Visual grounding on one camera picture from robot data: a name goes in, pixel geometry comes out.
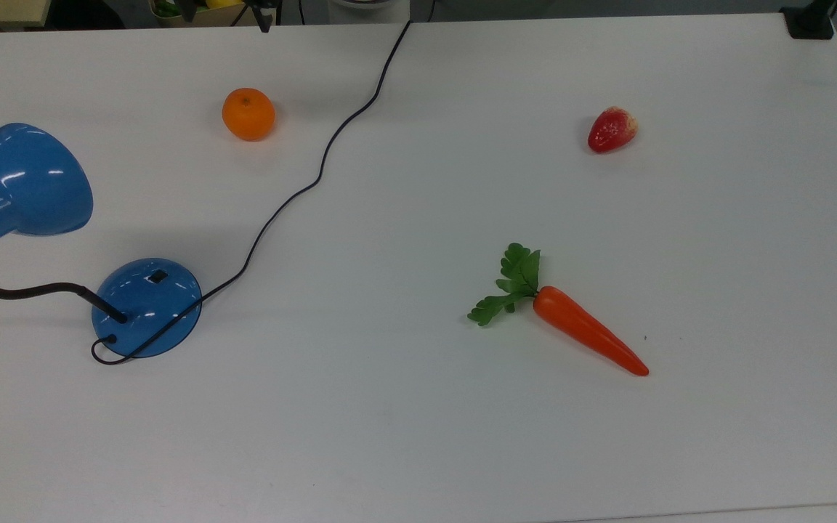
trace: strawberry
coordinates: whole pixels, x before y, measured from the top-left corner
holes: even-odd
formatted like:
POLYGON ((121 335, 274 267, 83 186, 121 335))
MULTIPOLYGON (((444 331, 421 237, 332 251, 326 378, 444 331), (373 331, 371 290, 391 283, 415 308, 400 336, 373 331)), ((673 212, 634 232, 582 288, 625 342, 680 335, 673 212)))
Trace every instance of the strawberry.
POLYGON ((594 122, 587 139, 590 148, 598 153, 608 153, 631 142, 638 132, 638 120, 621 107, 610 107, 594 122))

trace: black power cord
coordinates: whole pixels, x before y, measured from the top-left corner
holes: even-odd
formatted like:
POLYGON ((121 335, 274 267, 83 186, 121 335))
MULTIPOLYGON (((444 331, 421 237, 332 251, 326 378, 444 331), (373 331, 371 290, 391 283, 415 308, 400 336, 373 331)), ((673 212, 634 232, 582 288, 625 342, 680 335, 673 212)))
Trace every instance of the black power cord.
POLYGON ((170 320, 169 323, 160 328, 160 330, 154 333, 152 336, 150 336, 150 338, 147 338, 147 341, 144 341, 143 344, 140 344, 139 347, 131 351, 131 354, 128 354, 125 357, 121 357, 119 358, 119 360, 103 360, 101 357, 99 357, 98 354, 96 354, 97 345, 112 344, 113 336, 108 336, 106 338, 100 338, 100 340, 96 340, 96 342, 92 344, 92 348, 90 350, 92 357, 95 358, 96 361, 102 363, 103 365, 118 365, 120 363, 125 363, 127 360, 132 360, 132 358, 137 357, 138 354, 142 353, 144 349, 149 347, 150 344, 152 344, 154 341, 157 341, 157 338, 160 338, 164 333, 169 331, 170 328, 173 328, 173 325, 176 325, 177 321, 180 321, 180 319, 185 317, 185 315, 190 314, 190 312, 195 310, 195 308, 201 305, 204 301, 209 300, 209 298, 211 298, 212 296, 215 296, 220 291, 223 291, 224 288, 228 287, 229 285, 232 285, 238 278, 242 277, 242 275, 245 274, 247 266, 250 265, 250 259, 253 257, 254 251, 256 251, 256 246, 260 243, 260 238, 263 238, 263 234, 267 231, 268 228, 270 228, 270 223, 273 223, 276 217, 279 216, 283 209, 286 208, 286 206, 288 206, 293 200, 298 198, 300 195, 304 195, 306 192, 309 192, 313 187, 319 185, 319 182, 322 182, 322 176, 325 175, 325 163, 326 161, 328 161, 328 152, 331 150, 331 146, 335 142, 335 139, 338 139, 338 135, 341 134, 342 130, 344 130, 346 126, 348 126, 348 123, 351 123, 353 119, 361 115, 361 113, 365 112, 365 110, 369 109, 370 106, 373 105, 373 102, 376 102, 376 98, 378 98, 379 96, 379 90, 382 89, 383 81, 386 79, 386 72, 387 70, 389 70, 389 64, 392 63, 392 57, 395 56, 396 49, 399 49, 399 43, 402 42, 403 37, 405 36, 405 32, 408 31, 409 25, 411 24, 412 20, 409 20, 407 23, 405 23, 405 27, 403 27, 402 33, 399 33, 399 37, 396 38, 396 43, 392 46, 392 51, 389 51, 389 56, 386 58, 386 63, 383 64, 383 72, 379 74, 379 80, 378 82, 376 82, 376 91, 373 93, 373 96, 370 97, 368 102, 363 104, 363 106, 360 109, 356 110, 352 115, 348 116, 347 119, 344 120, 344 122, 341 123, 341 125, 338 127, 338 130, 335 131, 335 134, 331 135, 331 139, 328 141, 328 145, 325 146, 325 153, 322 155, 322 163, 321 165, 319 165, 318 176, 315 177, 315 181, 313 181, 309 185, 306 185, 302 189, 299 189, 299 191, 293 193, 292 196, 289 196, 289 198, 286 199, 285 202, 283 202, 283 205, 279 206, 279 208, 276 209, 276 212, 273 212, 273 215, 270 216, 269 219, 267 219, 266 223, 263 224, 263 228, 260 228, 260 232, 258 232, 258 235, 256 235, 256 238, 254 239, 254 242, 250 247, 250 251, 247 252, 247 257, 245 258, 245 261, 241 266, 241 270, 239 270, 237 274, 233 275, 233 277, 229 278, 221 285, 219 285, 219 287, 213 288, 212 291, 206 292, 206 294, 202 295, 202 297, 194 301, 189 307, 183 309, 183 311, 180 312, 179 315, 177 315, 177 317, 170 320))
POLYGON ((228 27, 235 27, 239 23, 239 21, 241 21, 241 17, 243 16, 243 14, 245 14, 246 11, 247 11, 247 4, 245 4, 244 7, 241 7, 241 12, 238 13, 238 16, 235 17, 235 20, 233 20, 232 23, 230 23, 230 25, 228 27))

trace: lamp shade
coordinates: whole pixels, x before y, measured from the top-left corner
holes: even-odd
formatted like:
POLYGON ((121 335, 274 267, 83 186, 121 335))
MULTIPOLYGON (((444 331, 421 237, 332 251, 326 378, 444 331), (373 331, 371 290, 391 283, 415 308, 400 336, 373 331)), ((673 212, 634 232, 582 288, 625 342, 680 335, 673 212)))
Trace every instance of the lamp shade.
POLYGON ((92 190, 73 154, 26 123, 0 128, 0 238, 59 235, 92 216, 92 190))

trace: toy carrot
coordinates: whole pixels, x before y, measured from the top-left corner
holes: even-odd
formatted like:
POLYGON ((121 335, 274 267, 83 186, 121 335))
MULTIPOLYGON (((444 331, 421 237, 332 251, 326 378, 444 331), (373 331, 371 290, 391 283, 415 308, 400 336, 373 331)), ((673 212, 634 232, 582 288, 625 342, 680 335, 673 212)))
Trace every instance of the toy carrot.
POLYGON ((541 251, 532 252, 517 243, 509 244, 502 258, 501 274, 508 279, 496 280, 505 296, 488 296, 476 304, 467 317, 480 327, 488 324, 499 311, 515 312, 516 302, 534 298, 535 314, 552 327, 581 344, 609 358, 636 376, 647 376, 648 367, 619 338, 586 312, 560 289, 545 285, 538 289, 538 263, 541 251))

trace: green leaves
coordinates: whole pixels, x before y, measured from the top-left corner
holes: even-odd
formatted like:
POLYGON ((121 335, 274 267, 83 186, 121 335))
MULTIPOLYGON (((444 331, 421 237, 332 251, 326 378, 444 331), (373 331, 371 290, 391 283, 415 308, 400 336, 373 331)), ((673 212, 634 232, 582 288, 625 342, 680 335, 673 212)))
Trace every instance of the green leaves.
POLYGON ((515 312, 516 302, 538 294, 538 264, 541 251, 532 252, 517 243, 509 244, 501 260, 501 272, 506 279, 496 280, 505 296, 488 296, 478 301, 467 317, 480 327, 488 324, 500 311, 515 312))

